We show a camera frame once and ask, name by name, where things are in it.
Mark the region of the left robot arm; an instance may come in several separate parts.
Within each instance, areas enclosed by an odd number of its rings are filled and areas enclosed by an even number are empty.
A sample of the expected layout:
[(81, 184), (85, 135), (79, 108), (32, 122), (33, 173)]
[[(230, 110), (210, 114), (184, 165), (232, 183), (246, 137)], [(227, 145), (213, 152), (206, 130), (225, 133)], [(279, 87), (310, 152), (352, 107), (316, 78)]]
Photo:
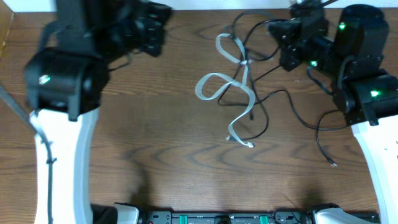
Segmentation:
[(161, 54), (172, 8), (153, 1), (57, 1), (24, 69), (35, 130), (36, 223), (145, 223), (128, 203), (90, 201), (90, 152), (113, 62)]

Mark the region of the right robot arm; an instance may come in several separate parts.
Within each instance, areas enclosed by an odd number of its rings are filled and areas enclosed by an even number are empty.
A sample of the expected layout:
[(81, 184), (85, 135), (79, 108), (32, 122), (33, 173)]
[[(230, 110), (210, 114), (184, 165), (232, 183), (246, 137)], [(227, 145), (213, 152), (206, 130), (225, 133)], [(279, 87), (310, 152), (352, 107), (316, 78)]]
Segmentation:
[(327, 93), (345, 117), (365, 156), (381, 223), (397, 222), (397, 78), (381, 68), (389, 33), (384, 13), (367, 4), (345, 7), (334, 39), (328, 37), (325, 5), (303, 1), (290, 19), (271, 22), (280, 66), (303, 63), (331, 79)]

